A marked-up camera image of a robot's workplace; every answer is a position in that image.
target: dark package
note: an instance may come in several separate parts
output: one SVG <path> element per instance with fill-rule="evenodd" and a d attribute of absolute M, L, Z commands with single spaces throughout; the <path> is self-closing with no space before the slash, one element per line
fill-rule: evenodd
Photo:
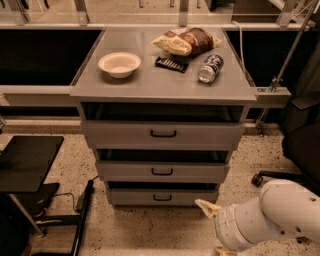
<path fill-rule="evenodd" d="M 166 68 L 166 69 L 170 69 L 170 70 L 174 70 L 174 71 L 179 71 L 181 73 L 185 73 L 188 66 L 189 66 L 189 63 L 187 63 L 187 62 L 181 62 L 181 61 L 171 60 L 168 58 L 161 58 L 161 57 L 158 57 L 156 59 L 155 64 L 157 67 Z"/>

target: chair leg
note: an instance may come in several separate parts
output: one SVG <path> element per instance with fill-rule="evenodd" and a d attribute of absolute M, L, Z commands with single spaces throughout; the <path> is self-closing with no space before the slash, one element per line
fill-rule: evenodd
<path fill-rule="evenodd" d="M 251 180 L 251 183 L 256 187 L 259 187 L 263 181 L 263 176 L 276 178 L 276 179 L 291 180 L 299 184 L 308 184 L 303 174 L 270 172 L 270 171 L 260 171 L 258 174 L 255 174 Z"/>

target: can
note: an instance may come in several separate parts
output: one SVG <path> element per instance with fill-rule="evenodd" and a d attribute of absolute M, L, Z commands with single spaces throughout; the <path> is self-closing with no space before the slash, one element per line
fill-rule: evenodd
<path fill-rule="evenodd" d="M 224 64 L 223 58 L 218 54 L 209 55 L 198 69 L 198 78 L 203 83 L 212 83 Z"/>

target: drawer handle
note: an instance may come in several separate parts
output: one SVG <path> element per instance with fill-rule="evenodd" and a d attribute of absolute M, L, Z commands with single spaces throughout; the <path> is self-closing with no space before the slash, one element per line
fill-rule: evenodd
<path fill-rule="evenodd" d="M 171 199 L 172 199 L 172 195 L 169 195 L 169 197 L 167 197 L 167 198 L 157 198 L 157 196 L 156 195 L 153 195 L 153 200 L 154 201 L 160 201 L 160 202 L 167 202 L 167 201 L 171 201 Z"/>
<path fill-rule="evenodd" d="M 174 130 L 173 131 L 173 134 L 168 134 L 168 135 L 159 135 L 159 134 L 155 134 L 153 130 L 150 131 L 150 135 L 152 137 L 155 137 L 155 138 L 174 138 L 177 136 L 177 131 Z"/>
<path fill-rule="evenodd" d="M 156 169 L 152 168 L 151 173 L 157 176 L 170 176 L 173 174 L 173 169 L 171 168 L 168 173 L 163 173 L 163 172 L 157 172 Z"/>

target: drawer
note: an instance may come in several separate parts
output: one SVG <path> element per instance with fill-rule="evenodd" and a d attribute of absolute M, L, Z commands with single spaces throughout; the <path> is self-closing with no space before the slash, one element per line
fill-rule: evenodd
<path fill-rule="evenodd" d="M 225 164 L 180 164 L 147 163 L 105 163 L 97 161 L 99 177 L 103 181 L 131 182 L 198 182 L 223 183 L 229 165 Z"/>
<path fill-rule="evenodd" d="M 111 187 L 106 194 L 112 205 L 195 206 L 194 201 L 198 198 L 215 203 L 219 195 L 219 186 L 216 184 L 169 186 L 162 183 L 120 182 Z"/>
<path fill-rule="evenodd" d="M 216 164 L 226 163 L 230 152 L 212 150 L 151 150 L 151 149 L 95 149 L 97 160 L 104 163 L 185 163 Z"/>
<path fill-rule="evenodd" d="M 244 106 L 81 102 L 85 120 L 239 123 Z"/>
<path fill-rule="evenodd" d="M 235 150 L 244 127 L 240 124 L 82 123 L 91 148 Z"/>

